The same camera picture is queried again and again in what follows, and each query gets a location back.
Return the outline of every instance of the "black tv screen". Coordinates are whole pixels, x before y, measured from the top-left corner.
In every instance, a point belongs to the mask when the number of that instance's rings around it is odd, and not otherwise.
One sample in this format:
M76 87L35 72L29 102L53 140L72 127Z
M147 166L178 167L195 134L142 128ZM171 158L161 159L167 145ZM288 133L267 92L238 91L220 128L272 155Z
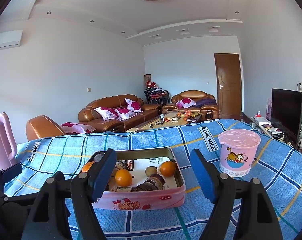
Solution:
M302 122L302 92L272 89L271 124L297 142Z

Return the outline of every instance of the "coffee table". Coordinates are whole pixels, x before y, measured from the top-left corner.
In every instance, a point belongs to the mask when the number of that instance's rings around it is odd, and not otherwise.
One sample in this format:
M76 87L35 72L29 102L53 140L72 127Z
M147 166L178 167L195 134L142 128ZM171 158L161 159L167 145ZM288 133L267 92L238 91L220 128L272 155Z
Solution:
M167 112L164 114L164 117L173 117L176 116L177 112ZM196 122L201 122L202 113L199 113L194 119L196 119ZM143 132L150 129L156 129L156 128L162 128L162 127L171 127L171 126L177 126L177 125L186 125L189 123L195 123L195 122L188 122L184 121L183 119L179 119L178 122L165 122L163 124L156 125L156 122L160 121L160 116L158 115L155 118L152 118L142 124L139 124L138 126L131 128L127 130L127 132Z

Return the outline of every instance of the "pink lid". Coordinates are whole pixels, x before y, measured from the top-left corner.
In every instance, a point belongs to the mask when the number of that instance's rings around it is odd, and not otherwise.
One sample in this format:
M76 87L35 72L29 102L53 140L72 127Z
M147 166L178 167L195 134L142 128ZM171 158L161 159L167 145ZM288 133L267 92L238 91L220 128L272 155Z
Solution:
M260 144L261 138L255 132L245 129L227 130L218 135L220 144L237 149L249 149Z

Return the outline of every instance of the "garfield cartoon print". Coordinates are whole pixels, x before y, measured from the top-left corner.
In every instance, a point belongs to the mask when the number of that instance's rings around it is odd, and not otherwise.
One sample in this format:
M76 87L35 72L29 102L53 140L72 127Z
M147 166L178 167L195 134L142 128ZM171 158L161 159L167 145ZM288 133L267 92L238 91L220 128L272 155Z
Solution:
M236 163L243 163L243 162L246 162L248 160L248 157L244 157L244 155L245 155L244 153L235 154L234 152L232 152L230 147L228 147L227 150L230 152L228 154L227 161L232 161L232 162L236 162Z

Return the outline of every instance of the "pink container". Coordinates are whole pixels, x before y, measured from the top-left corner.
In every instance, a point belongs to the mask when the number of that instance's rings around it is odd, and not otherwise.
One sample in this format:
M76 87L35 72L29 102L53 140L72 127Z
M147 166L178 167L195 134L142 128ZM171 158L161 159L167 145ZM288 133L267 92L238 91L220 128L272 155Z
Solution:
M139 156L140 159L167 156L176 163L175 179L177 188L142 192L105 191L93 207L111 210L155 210L179 207L184 203L186 185L181 170L170 147L141 150L116 151L118 160L123 160L123 153L128 157Z
M17 164L15 155L17 146L13 137L9 117L6 113L0 114L0 170Z
M221 144L220 169L231 177L242 177L251 169L260 136L245 129L232 129L218 135Z

